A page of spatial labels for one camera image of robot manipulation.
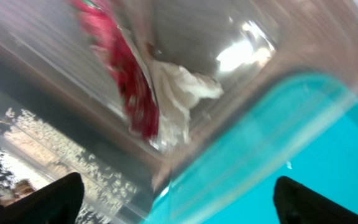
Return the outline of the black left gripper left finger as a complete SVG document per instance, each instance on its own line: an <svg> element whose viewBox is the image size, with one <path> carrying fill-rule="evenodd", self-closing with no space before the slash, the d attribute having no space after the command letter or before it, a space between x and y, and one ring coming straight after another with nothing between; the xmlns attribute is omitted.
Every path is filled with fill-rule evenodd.
<svg viewBox="0 0 358 224"><path fill-rule="evenodd" d="M35 190L28 180L22 180L9 194L0 195L0 224L75 224L84 194L85 187L77 172L39 190Z"/></svg>

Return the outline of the red snack wrapper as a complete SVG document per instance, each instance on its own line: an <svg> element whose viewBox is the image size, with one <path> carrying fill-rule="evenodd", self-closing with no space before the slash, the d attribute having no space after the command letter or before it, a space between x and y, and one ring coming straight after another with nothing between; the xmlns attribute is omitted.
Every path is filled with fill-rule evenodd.
<svg viewBox="0 0 358 224"><path fill-rule="evenodd" d="M105 1L72 0L89 45L114 79L129 129L142 139L158 135L159 110L152 90Z"/></svg>

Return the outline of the white tissue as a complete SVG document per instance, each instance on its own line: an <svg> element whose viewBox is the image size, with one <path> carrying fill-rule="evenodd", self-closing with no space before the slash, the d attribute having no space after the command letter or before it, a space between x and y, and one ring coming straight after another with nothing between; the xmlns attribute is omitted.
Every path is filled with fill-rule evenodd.
<svg viewBox="0 0 358 224"><path fill-rule="evenodd" d="M150 76L160 110L158 140L164 147L190 141L190 110L204 98L216 99L223 93L219 82L185 67L153 60Z"/></svg>

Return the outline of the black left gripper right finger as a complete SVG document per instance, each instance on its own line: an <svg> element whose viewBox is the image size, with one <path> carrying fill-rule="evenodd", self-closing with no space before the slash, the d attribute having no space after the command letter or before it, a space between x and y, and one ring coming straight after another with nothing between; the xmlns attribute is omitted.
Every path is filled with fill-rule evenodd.
<svg viewBox="0 0 358 224"><path fill-rule="evenodd" d="M358 224L358 214L286 176L275 183L273 203L281 224Z"/></svg>

